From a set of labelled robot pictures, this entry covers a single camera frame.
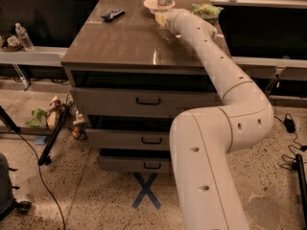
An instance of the floor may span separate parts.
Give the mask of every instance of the floor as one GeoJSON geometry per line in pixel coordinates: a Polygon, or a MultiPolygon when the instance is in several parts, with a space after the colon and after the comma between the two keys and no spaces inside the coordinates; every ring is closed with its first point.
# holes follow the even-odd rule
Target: floor
{"type": "MultiPolygon", "coordinates": [[[[32,80],[27,91],[11,79],[0,79],[0,104],[24,127],[32,120],[32,110],[47,109],[55,95],[65,100],[69,84],[32,80]]],[[[295,171],[282,169],[282,156],[293,156],[289,145],[307,145],[307,102],[305,99],[271,98],[275,116],[284,119],[290,113],[298,138],[286,131],[280,121],[260,144],[227,155],[229,167],[246,211],[250,229],[301,230],[304,227],[300,191],[295,171]]],[[[40,167],[42,178],[59,203],[66,229],[184,229],[176,183],[172,174],[134,174],[105,172],[96,163],[97,151],[87,141],[72,136],[72,120],[60,131],[50,156],[52,163],[40,167]],[[141,184],[150,187],[147,191],[141,184]]],[[[34,136],[25,136],[38,156],[44,147],[34,136]]],[[[33,207],[27,216],[15,211],[0,223],[0,229],[63,229],[59,208],[42,184],[37,159],[20,137],[0,134],[0,152],[4,153],[18,201],[29,200],[33,207]]],[[[303,159],[307,156],[301,151],[303,159]]]]}

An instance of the blue tape x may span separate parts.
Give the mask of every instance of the blue tape x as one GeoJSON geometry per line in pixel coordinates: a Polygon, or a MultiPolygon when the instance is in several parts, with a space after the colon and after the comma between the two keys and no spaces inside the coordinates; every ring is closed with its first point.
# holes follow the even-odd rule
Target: blue tape x
{"type": "Polygon", "coordinates": [[[136,178],[136,180],[140,183],[140,185],[142,186],[142,191],[138,194],[136,200],[132,203],[132,207],[136,209],[141,203],[143,197],[145,195],[148,195],[154,207],[158,210],[161,207],[161,204],[151,190],[151,186],[157,176],[157,173],[152,173],[152,175],[150,176],[147,182],[144,182],[144,179],[138,172],[134,172],[133,175],[136,178]]]}

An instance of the brown countertop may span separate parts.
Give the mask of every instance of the brown countertop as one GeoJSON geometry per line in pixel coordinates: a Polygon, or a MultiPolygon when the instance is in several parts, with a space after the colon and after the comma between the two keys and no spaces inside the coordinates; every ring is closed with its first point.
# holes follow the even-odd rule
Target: brown countertop
{"type": "MultiPolygon", "coordinates": [[[[62,64],[136,69],[200,68],[201,63],[194,51],[184,45],[182,39],[161,29],[143,2],[100,0],[68,49],[62,64]],[[112,22],[105,22],[101,15],[115,8],[126,13],[112,22]]],[[[203,3],[203,0],[177,0],[175,8],[190,11],[193,3],[203,3]]],[[[222,37],[220,44],[227,50],[222,37]]]]}

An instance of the white bowl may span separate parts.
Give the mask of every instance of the white bowl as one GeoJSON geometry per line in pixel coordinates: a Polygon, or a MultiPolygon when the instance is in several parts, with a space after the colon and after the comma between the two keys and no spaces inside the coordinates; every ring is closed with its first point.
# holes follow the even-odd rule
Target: white bowl
{"type": "Polygon", "coordinates": [[[168,12],[173,8],[174,5],[175,5],[174,1],[172,5],[168,5],[168,6],[158,6],[157,0],[145,0],[144,1],[144,6],[148,8],[152,14],[155,14],[156,12],[168,12]]]}

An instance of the white robotic arm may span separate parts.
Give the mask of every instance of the white robotic arm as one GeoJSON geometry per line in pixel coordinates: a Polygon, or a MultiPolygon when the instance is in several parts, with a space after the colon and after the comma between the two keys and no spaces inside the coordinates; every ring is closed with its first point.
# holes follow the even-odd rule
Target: white robotic arm
{"type": "Polygon", "coordinates": [[[185,229],[249,229],[225,154],[249,148],[268,135],[272,106],[215,44],[215,27],[176,9],[165,24],[195,49],[224,104],[182,112],[172,123],[170,148],[185,229]]]}

